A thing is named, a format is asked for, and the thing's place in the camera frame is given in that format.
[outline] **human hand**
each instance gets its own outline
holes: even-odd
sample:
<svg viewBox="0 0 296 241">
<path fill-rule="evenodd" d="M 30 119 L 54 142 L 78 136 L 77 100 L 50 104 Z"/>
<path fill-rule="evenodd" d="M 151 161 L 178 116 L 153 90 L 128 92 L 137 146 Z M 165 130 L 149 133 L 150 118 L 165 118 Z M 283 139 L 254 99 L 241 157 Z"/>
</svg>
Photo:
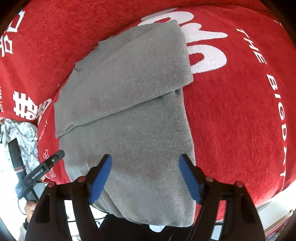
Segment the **human hand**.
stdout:
<svg viewBox="0 0 296 241">
<path fill-rule="evenodd" d="M 26 206 L 25 206 L 25 213 L 27 215 L 27 222 L 29 223 L 32 216 L 33 212 L 37 206 L 37 203 L 32 202 L 32 201 L 27 201 Z"/>
</svg>

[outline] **folded gray cloth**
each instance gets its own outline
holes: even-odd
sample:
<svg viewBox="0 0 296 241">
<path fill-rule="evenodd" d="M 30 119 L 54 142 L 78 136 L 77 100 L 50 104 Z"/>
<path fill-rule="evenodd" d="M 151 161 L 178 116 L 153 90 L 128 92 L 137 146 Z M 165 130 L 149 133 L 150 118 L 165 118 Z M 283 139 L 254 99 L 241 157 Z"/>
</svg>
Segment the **folded gray cloth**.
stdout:
<svg viewBox="0 0 296 241">
<path fill-rule="evenodd" d="M 192 81 L 176 21 L 129 29 L 77 63 L 54 105 L 56 136 L 71 181 L 112 156 L 95 207 L 137 223 L 192 224 L 178 166 L 182 153 L 195 163 L 182 92 Z"/>
</svg>

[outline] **white printed pattern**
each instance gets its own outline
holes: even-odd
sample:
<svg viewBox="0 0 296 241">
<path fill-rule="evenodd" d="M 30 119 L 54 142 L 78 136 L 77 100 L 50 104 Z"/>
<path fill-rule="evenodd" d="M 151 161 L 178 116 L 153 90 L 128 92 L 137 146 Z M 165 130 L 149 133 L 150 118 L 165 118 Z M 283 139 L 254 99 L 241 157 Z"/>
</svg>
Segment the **white printed pattern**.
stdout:
<svg viewBox="0 0 296 241">
<path fill-rule="evenodd" d="M 13 33 L 17 33 L 17 29 L 24 17 L 24 14 L 25 12 L 24 11 L 21 11 L 18 16 L 19 16 L 19 19 L 17 21 L 17 24 L 15 27 L 12 27 L 12 23 L 13 21 L 9 24 L 7 30 L 4 32 L 4 34 L 1 36 L 0 38 L 0 51 L 1 51 L 1 57 L 4 57 L 5 56 L 5 53 L 10 53 L 10 54 L 13 54 L 13 51 L 12 51 L 12 40 L 9 39 L 8 37 L 8 32 L 13 32 Z"/>
<path fill-rule="evenodd" d="M 178 24 L 182 24 L 192 20 L 194 18 L 194 15 L 190 12 L 184 12 L 184 11 L 176 11 L 176 12 L 166 11 L 166 13 L 161 11 L 151 15 L 151 18 L 147 18 L 147 17 L 142 18 L 142 20 L 143 19 L 145 20 L 139 23 L 138 26 L 154 23 L 156 21 L 159 21 L 165 18 L 170 18 L 170 20 L 176 20 Z M 222 33 L 222 32 L 203 31 L 203 30 L 200 30 L 201 27 L 202 26 L 199 23 L 187 23 L 181 27 L 187 43 L 197 42 L 197 41 L 206 40 L 206 39 L 226 38 L 228 36 L 226 33 Z M 187 48 L 188 48 L 189 55 L 201 53 L 204 56 L 203 60 L 191 66 L 191 72 L 193 74 L 215 70 L 223 67 L 227 63 L 227 58 L 225 54 L 220 49 L 214 46 L 192 45 L 192 46 L 188 46 Z"/>
<path fill-rule="evenodd" d="M 24 93 L 19 94 L 15 91 L 12 97 L 15 101 L 15 107 L 13 108 L 15 114 L 21 118 L 26 118 L 31 121 L 39 117 L 38 123 L 40 122 L 43 113 L 52 102 L 51 99 L 48 99 L 37 107 L 30 97 L 27 99 L 26 94 Z"/>
<path fill-rule="evenodd" d="M 43 159 L 44 161 L 49 158 L 49 154 L 48 154 L 48 150 L 45 149 L 45 152 L 43 153 Z M 53 170 L 53 168 L 50 169 L 50 171 L 47 173 L 51 178 L 56 177 L 55 172 Z"/>
</svg>

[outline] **red fabric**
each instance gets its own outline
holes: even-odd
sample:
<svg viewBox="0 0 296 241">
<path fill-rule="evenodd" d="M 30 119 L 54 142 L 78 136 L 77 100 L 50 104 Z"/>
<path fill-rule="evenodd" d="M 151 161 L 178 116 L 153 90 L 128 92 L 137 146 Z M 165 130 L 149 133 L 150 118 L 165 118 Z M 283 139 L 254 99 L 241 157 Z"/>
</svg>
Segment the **red fabric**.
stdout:
<svg viewBox="0 0 296 241">
<path fill-rule="evenodd" d="M 26 98 L 29 96 L 37 107 L 53 99 L 74 64 L 86 56 L 98 40 L 109 37 L 137 18 L 175 6 L 219 3 L 235 5 L 238 2 L 240 6 L 256 11 L 266 10 L 255 0 L 88 0 L 83 4 L 78 4 L 78 0 L 34 0 L 24 9 L 17 32 L 7 32 L 2 38 L 2 43 L 5 36 L 12 41 L 13 54 L 6 52 L 0 61 L 0 107 L 4 111 L 1 116 L 27 121 L 16 116 L 13 110 L 14 91 L 25 93 Z M 260 204 L 296 179 L 296 127 L 293 126 L 296 121 L 293 112 L 296 106 L 296 83 L 292 81 L 296 74 L 295 48 L 278 23 L 246 8 L 199 6 L 175 11 L 194 15 L 192 20 L 181 26 L 199 23 L 201 30 L 228 35 L 198 41 L 199 45 L 213 46 L 222 51 L 227 63 L 216 70 L 194 74 L 194 82 L 183 89 L 197 165 L 219 181 L 243 181 L 255 203 Z M 12 27 L 16 27 L 17 20 L 13 21 Z M 124 29 L 140 22 L 137 20 Z M 249 38 L 236 28 L 243 29 Z M 254 42 L 267 65 L 259 63 L 253 53 L 254 49 L 250 49 L 250 43 L 243 38 Z M 204 56 L 196 53 L 189 58 L 194 65 Z M 274 76 L 278 90 L 271 88 L 266 74 Z M 280 119 L 279 99 L 274 94 L 281 96 L 284 120 Z M 38 152 L 41 161 L 43 155 L 52 155 L 59 149 L 58 140 L 54 137 L 53 103 L 56 99 L 57 95 L 38 125 Z M 283 124 L 287 125 L 285 141 L 281 132 Z M 284 146 L 287 148 L 285 165 Z M 280 176 L 285 168 L 286 178 Z M 69 181 L 63 161 L 53 171 L 55 177 L 50 179 L 57 183 Z"/>
</svg>

